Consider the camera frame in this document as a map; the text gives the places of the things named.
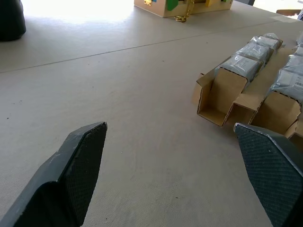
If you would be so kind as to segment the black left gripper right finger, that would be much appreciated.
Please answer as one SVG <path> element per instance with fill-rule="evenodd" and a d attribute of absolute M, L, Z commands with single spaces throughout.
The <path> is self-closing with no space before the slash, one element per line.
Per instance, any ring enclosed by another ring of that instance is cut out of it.
<path fill-rule="evenodd" d="M 273 227 L 303 227 L 303 153 L 285 136 L 236 123 L 249 181 Z"/>

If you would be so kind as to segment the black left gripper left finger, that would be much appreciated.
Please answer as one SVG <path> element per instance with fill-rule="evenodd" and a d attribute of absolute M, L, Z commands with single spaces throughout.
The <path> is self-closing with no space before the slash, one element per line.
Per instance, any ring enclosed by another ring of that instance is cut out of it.
<path fill-rule="evenodd" d="M 107 123 L 71 132 L 35 172 L 0 227 L 81 227 L 98 180 Z"/>

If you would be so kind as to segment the cardboard divider tray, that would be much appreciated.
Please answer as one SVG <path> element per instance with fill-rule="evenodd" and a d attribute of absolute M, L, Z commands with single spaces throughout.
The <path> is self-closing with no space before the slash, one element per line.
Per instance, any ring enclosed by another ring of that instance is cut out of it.
<path fill-rule="evenodd" d="M 303 151 L 303 104 L 270 91 L 278 71 L 296 49 L 281 46 L 274 51 L 251 82 L 222 68 L 215 76 L 217 66 L 202 74 L 193 94 L 197 114 L 218 126 L 241 122 L 269 129 L 282 134 Z"/>

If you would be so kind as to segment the wooden latch toy box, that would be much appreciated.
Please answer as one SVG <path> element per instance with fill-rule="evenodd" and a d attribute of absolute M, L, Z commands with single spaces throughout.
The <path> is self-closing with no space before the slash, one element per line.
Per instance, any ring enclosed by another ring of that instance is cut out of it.
<path fill-rule="evenodd" d="M 134 0 L 134 5 L 160 17 L 184 15 L 190 0 Z M 191 14 L 229 10 L 233 0 L 195 0 Z"/>

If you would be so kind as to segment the brown object at table edge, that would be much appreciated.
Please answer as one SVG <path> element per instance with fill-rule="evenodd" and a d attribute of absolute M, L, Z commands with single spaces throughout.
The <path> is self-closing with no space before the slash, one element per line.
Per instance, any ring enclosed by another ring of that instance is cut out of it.
<path fill-rule="evenodd" d="M 298 16 L 301 12 L 301 9 L 279 9 L 276 11 L 277 14 L 284 16 Z"/>

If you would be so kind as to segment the black rounded object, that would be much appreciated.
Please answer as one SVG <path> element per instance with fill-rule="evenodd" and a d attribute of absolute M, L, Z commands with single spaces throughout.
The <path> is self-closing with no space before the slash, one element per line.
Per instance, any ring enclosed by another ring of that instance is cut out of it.
<path fill-rule="evenodd" d="M 0 42 L 20 39 L 26 32 L 21 0 L 0 0 Z"/>

